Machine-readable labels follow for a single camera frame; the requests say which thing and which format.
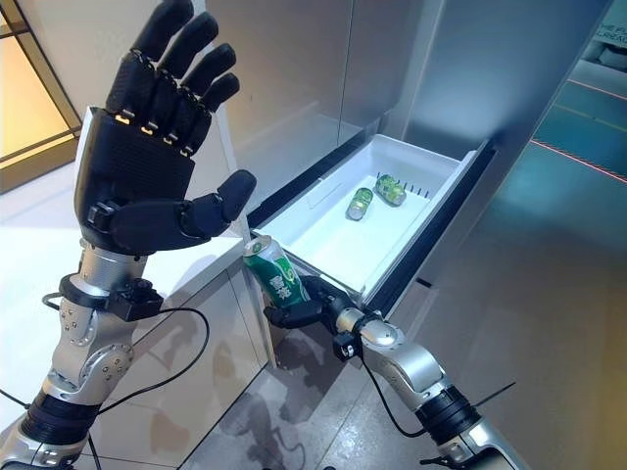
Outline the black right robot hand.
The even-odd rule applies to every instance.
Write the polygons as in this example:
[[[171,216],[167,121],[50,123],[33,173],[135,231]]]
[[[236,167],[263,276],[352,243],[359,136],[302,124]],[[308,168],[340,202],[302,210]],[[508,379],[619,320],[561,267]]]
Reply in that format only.
[[[306,275],[301,280],[310,299],[284,308],[267,306],[265,318],[273,326],[283,329],[321,323],[331,334],[336,334],[338,315],[345,308],[354,306],[352,300],[343,290],[321,277]]]

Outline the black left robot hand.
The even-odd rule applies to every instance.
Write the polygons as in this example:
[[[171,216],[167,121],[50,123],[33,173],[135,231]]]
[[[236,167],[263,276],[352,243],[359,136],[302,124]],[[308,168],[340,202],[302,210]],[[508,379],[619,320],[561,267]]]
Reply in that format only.
[[[248,203],[257,179],[245,169],[214,193],[186,197],[213,116],[240,89],[229,44],[193,61],[217,35],[209,13],[163,1],[121,59],[81,132],[73,205],[87,244],[138,257],[186,249],[221,235]]]

